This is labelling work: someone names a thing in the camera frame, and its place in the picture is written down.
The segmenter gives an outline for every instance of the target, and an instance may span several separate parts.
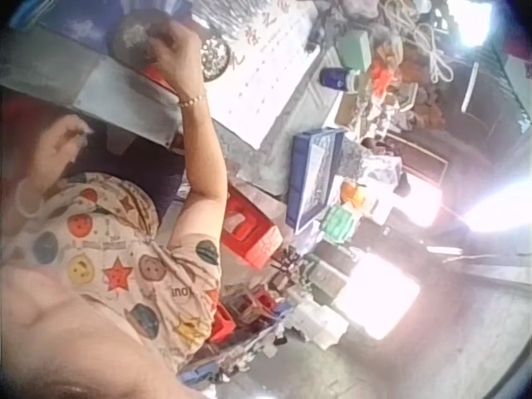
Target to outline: blue container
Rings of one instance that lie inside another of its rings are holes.
[[[293,139],[286,223],[295,234],[327,208],[345,131],[324,128]]]
[[[191,2],[185,0],[25,0],[10,26],[24,29],[37,24],[108,55],[108,43],[122,19],[132,11],[146,8],[167,12],[178,21],[190,18],[192,13]]]
[[[350,91],[347,86],[347,77],[351,70],[346,68],[323,68],[319,73],[319,82],[322,86],[339,91]]]

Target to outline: red star print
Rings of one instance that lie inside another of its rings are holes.
[[[130,210],[133,210],[133,206],[130,204],[130,197],[124,197],[120,200],[120,203],[122,204],[122,208],[124,208],[124,211],[128,213]]]
[[[205,291],[205,294],[210,298],[211,301],[213,301],[213,305],[210,308],[210,310],[215,310],[216,307],[218,306],[219,290],[210,289],[209,291]]]
[[[104,268],[103,273],[109,279],[107,289],[113,291],[117,288],[122,288],[125,291],[129,291],[130,288],[127,285],[127,278],[133,271],[133,268],[125,268],[120,261],[120,258],[116,257],[116,261],[112,268]]]

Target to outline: white plastic bag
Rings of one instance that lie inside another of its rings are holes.
[[[377,18],[379,15],[378,0],[342,0],[347,17]]]

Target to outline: woman's arm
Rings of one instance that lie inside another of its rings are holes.
[[[205,96],[201,40],[187,27],[169,22],[151,40],[157,66],[182,104],[186,174],[190,193],[176,221],[169,246],[187,234],[219,239],[227,202],[227,170]]]

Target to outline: white paper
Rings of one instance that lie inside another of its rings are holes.
[[[255,149],[318,56],[304,51],[317,15],[313,2],[273,0],[231,43],[226,73],[207,85],[212,116]]]

